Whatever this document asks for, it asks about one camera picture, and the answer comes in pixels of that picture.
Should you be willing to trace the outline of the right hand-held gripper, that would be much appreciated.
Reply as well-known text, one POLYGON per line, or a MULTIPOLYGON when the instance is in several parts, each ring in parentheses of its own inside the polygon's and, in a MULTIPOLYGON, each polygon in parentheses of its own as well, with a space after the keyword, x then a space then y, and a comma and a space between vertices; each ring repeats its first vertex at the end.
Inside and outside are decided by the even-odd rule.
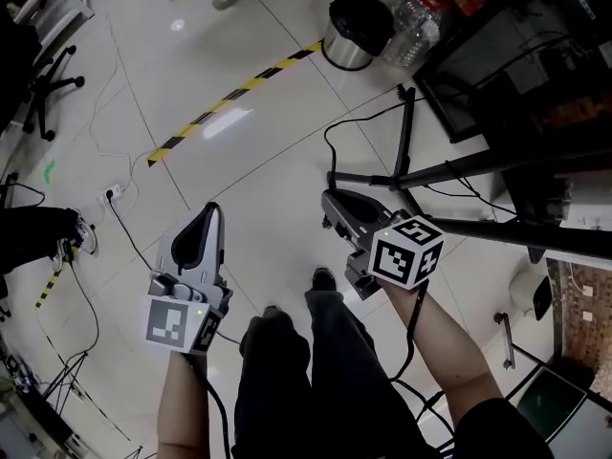
POLYGON ((445 233, 424 217, 390 213, 376 199, 339 188, 324 190, 321 206, 323 226, 354 247, 345 277, 361 299, 377 292, 380 280, 411 290, 435 272, 445 233))

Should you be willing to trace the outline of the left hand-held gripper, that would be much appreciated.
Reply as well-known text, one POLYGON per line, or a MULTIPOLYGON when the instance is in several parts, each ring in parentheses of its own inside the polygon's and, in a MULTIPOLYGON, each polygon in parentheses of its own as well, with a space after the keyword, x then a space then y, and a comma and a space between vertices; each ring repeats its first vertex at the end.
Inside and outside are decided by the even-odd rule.
POLYGON ((208 352, 229 311, 233 290, 219 277, 224 256, 224 215, 214 202, 171 227, 160 242, 159 267, 193 281, 153 272, 142 298, 142 337, 175 352, 208 352))

